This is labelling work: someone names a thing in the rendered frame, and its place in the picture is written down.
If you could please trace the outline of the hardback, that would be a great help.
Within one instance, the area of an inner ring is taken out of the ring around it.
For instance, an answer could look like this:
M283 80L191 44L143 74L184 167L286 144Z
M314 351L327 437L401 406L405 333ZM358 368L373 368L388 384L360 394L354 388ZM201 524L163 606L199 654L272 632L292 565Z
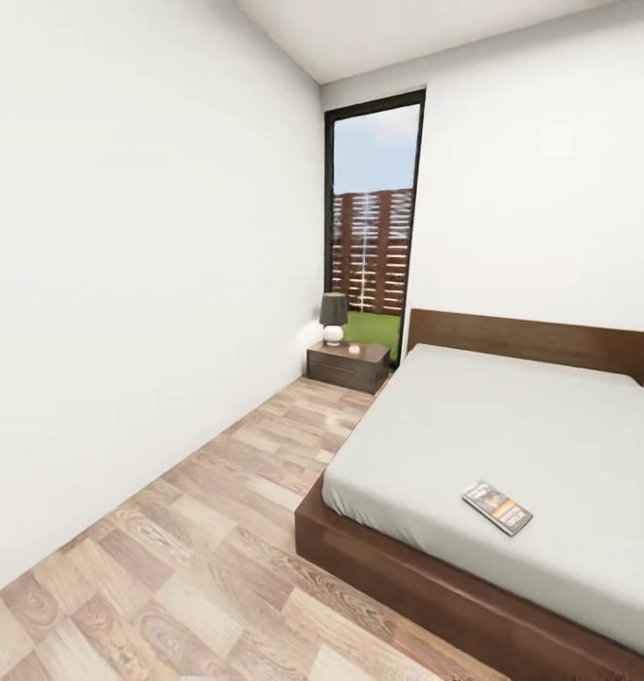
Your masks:
M466 487L461 494L474 508L494 521L505 533L513 536L532 519L532 514L517 502L489 485L485 480Z

